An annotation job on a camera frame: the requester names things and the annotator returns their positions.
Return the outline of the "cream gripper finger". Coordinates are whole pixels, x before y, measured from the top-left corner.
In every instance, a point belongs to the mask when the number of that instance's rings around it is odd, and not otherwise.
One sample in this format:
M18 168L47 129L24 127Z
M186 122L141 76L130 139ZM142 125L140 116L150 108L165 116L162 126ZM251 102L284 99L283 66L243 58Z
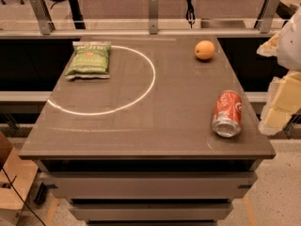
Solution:
M260 132L267 136L275 135L300 109L301 72L288 72L282 78L274 77L261 112Z
M277 55L277 43L280 33L277 32L268 41L257 49L257 54L263 57L275 57Z

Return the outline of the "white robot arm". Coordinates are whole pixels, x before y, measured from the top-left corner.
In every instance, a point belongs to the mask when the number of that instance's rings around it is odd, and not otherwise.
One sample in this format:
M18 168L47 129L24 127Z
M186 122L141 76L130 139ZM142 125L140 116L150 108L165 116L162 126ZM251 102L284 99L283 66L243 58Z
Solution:
M288 69L282 78L274 77L268 88L267 102L261 112L259 130L273 136L301 109L301 8L257 54L276 57L277 64Z

